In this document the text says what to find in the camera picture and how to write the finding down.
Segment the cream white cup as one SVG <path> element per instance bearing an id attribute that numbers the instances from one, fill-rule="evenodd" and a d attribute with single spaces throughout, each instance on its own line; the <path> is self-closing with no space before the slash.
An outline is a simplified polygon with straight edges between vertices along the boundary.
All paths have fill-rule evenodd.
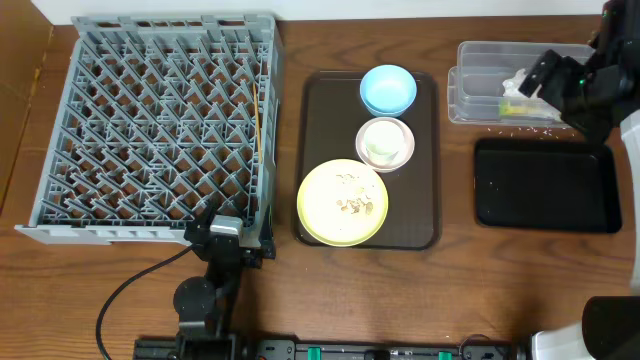
<path id="1" fill-rule="evenodd" d="M 367 154 L 372 162 L 390 162 L 404 144 L 402 129 L 391 121 L 379 121 L 370 125 L 364 134 Z"/>

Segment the white napkin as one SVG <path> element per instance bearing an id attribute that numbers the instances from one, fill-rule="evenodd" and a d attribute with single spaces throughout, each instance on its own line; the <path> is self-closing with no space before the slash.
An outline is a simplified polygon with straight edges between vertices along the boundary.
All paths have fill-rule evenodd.
<path id="1" fill-rule="evenodd" d="M 504 88 L 503 97 L 527 99 L 527 96 L 519 91 L 520 85 L 524 81 L 527 75 L 527 70 L 519 69 L 512 78 L 506 79 L 502 82 Z"/>

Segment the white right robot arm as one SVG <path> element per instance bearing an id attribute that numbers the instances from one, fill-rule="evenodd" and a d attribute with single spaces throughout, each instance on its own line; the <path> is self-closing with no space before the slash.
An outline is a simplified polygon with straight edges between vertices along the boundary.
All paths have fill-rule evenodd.
<path id="1" fill-rule="evenodd" d="M 527 71 L 519 91 L 537 96 L 586 139 L 605 141 L 619 128 L 632 182 L 639 182 L 639 0 L 609 0 L 585 63 L 553 50 Z M 595 296 L 580 322 L 531 336 L 520 359 L 636 359 L 639 356 L 639 274 L 628 296 Z"/>

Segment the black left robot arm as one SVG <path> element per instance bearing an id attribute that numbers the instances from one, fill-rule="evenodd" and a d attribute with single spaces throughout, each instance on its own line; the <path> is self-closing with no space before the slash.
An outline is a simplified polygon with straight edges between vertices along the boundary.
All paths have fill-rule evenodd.
<path id="1" fill-rule="evenodd" d="M 258 227 L 258 245 L 243 245 L 239 218 L 218 215 L 209 204 L 191 221 L 184 239 L 195 255 L 207 264 L 203 276 L 183 281 L 174 293 L 179 334 L 189 339 L 220 339 L 229 333 L 242 272 L 259 269 L 276 255 L 271 211 Z"/>

